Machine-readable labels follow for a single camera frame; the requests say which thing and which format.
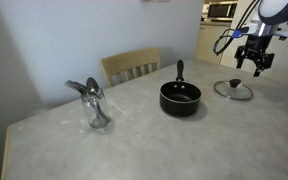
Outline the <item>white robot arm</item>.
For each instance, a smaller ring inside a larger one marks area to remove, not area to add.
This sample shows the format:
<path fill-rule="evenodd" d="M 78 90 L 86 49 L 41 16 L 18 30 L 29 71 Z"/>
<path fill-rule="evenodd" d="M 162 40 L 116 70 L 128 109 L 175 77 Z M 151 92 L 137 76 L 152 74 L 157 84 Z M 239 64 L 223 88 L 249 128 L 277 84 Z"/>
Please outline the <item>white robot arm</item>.
<path fill-rule="evenodd" d="M 246 43 L 237 48 L 234 58 L 240 69 L 245 59 L 256 66 L 254 77 L 272 65 L 275 54 L 267 53 L 273 36 L 288 38 L 288 31 L 279 30 L 282 23 L 288 22 L 288 0 L 257 0 L 256 11 L 251 21 L 234 31 L 233 37 L 247 35 Z"/>

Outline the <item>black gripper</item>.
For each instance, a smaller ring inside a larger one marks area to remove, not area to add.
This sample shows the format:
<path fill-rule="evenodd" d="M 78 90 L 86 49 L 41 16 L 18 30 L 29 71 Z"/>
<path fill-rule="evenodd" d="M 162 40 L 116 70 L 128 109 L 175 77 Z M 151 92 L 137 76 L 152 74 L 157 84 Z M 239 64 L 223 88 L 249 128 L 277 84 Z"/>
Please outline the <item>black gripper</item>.
<path fill-rule="evenodd" d="M 249 35 L 246 43 L 237 48 L 235 58 L 237 59 L 237 69 L 241 69 L 245 59 L 252 60 L 256 69 L 253 74 L 254 77 L 260 76 L 264 69 L 269 69 L 272 65 L 274 53 L 267 53 L 266 50 L 271 42 L 271 36 L 254 36 Z"/>

